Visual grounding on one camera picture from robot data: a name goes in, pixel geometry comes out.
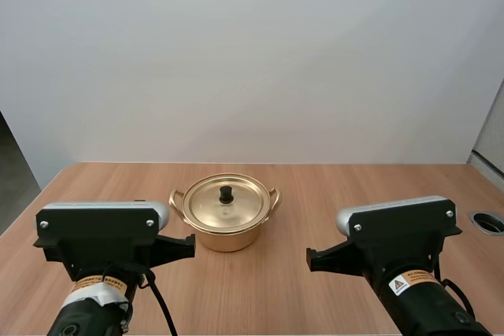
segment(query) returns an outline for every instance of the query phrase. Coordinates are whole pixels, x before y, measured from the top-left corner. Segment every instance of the robotic arm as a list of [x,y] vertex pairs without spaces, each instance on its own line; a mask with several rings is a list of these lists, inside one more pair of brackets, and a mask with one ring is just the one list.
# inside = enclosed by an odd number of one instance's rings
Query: robotic arm
[[195,236],[167,238],[169,221],[159,202],[73,202],[45,206],[36,216],[48,261],[63,263],[73,291],[49,336],[116,336],[128,332],[137,287],[150,286],[172,334],[175,326],[150,270],[195,256]]
[[[346,242],[307,249],[306,260],[311,271],[365,277],[404,335],[488,336],[461,291],[440,281],[444,238],[461,233],[455,223],[454,203],[438,196],[346,209],[336,220]],[[459,293],[466,309],[444,284]]]

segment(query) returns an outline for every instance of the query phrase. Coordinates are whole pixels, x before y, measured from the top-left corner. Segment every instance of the floor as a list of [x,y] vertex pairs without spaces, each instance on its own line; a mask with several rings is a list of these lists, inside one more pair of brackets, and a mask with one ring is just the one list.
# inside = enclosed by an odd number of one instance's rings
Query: floor
[[39,185],[0,113],[0,234],[39,193]]

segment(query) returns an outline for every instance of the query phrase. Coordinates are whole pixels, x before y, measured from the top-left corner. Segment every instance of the lid knob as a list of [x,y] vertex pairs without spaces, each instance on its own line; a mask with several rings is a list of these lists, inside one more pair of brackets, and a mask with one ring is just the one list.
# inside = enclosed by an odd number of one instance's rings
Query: lid knob
[[224,185],[220,187],[220,198],[219,201],[223,204],[230,204],[235,199],[232,194],[232,188],[229,185]]

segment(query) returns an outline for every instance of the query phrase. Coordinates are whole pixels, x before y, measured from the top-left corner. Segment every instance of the pot lid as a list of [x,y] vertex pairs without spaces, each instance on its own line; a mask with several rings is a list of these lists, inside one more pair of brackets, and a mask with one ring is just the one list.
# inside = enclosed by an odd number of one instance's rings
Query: pot lid
[[269,192],[264,185],[252,177],[233,173],[198,181],[182,201],[189,223],[211,234],[246,231],[268,215],[269,205]]

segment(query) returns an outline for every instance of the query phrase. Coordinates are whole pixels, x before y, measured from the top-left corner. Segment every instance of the white tape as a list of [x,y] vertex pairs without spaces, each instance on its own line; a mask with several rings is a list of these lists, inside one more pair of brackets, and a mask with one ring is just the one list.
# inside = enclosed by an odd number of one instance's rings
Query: white tape
[[[82,289],[78,289],[73,293],[70,293],[63,302],[61,306],[64,308],[66,305],[69,305],[73,302],[83,301],[86,298],[91,298],[96,301],[100,306],[105,306],[109,303],[121,303],[128,302],[128,299],[120,293],[118,289],[109,285],[108,283],[100,282],[95,283],[91,286],[83,287]],[[121,306],[123,310],[127,310],[128,306]]]

